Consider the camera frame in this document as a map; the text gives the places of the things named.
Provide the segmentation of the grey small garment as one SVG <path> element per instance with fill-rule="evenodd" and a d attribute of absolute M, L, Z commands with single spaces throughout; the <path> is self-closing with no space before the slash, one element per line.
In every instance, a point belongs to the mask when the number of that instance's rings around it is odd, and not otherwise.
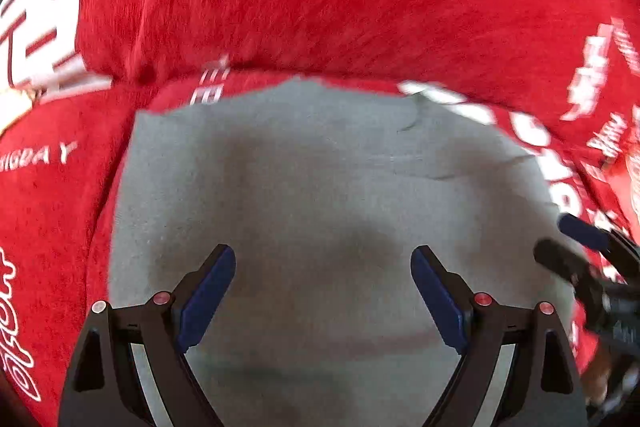
<path fill-rule="evenodd" d="M 108 266 L 114 306 L 173 288 L 218 244 L 236 272 L 188 360 L 228 426 L 419 426 L 458 358 L 410 255 L 500 303 L 570 290 L 534 260 L 555 233 L 537 161 L 426 98 L 311 81 L 137 115 Z"/>

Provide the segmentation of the red printed pillow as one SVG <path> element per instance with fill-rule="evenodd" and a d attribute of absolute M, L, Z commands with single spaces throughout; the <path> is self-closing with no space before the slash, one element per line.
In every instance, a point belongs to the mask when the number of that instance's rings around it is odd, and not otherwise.
<path fill-rule="evenodd" d="M 236 69 L 431 81 L 574 143 L 639 104 L 639 0 L 8 0 L 1 80 L 77 64 L 150 82 Z"/>

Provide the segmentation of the red printed bed cover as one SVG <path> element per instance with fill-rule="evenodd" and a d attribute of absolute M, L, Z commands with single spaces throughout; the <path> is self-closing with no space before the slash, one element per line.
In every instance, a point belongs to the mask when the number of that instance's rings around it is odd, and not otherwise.
<path fill-rule="evenodd" d="M 66 367 L 90 306 L 108 298 L 108 266 L 120 181 L 141 112 L 191 106 L 311 81 L 345 92 L 426 98 L 501 131 L 536 159 L 556 210 L 632 229 L 634 214 L 608 161 L 623 134 L 574 143 L 537 117 L 475 100 L 436 82 L 337 78 L 295 72 L 204 72 L 147 86 L 113 87 L 43 104 L 1 140 L 1 366 L 18 402 L 40 426 L 58 421 Z"/>

